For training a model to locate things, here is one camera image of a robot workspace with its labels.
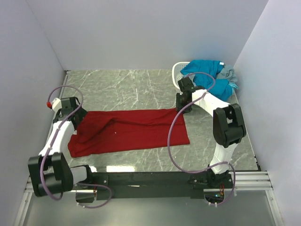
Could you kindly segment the red t shirt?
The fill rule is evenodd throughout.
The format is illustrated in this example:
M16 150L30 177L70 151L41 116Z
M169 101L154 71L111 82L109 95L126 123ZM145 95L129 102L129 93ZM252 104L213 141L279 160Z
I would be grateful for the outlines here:
M172 109L89 111L72 135L72 158L190 143L184 117Z

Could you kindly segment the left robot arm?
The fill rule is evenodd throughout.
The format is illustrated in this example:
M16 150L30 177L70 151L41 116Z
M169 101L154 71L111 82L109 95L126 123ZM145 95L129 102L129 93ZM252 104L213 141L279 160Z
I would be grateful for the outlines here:
M71 191L75 184L89 189L94 183L91 168L88 165L71 168L63 154L87 111L80 106L77 97L56 98L49 106L56 112L52 132L39 155L28 160L33 191L37 197L42 197Z

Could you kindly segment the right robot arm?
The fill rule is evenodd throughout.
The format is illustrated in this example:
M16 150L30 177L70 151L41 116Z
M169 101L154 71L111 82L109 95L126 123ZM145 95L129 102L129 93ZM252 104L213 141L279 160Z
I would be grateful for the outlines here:
M213 118L213 136L216 141L214 156L209 168L199 182L217 188L230 179L229 165L233 152L242 138L246 127L239 104L229 104L212 95L204 87L195 87L186 77L178 81L180 93L176 94L176 110L189 113L192 105L199 106Z

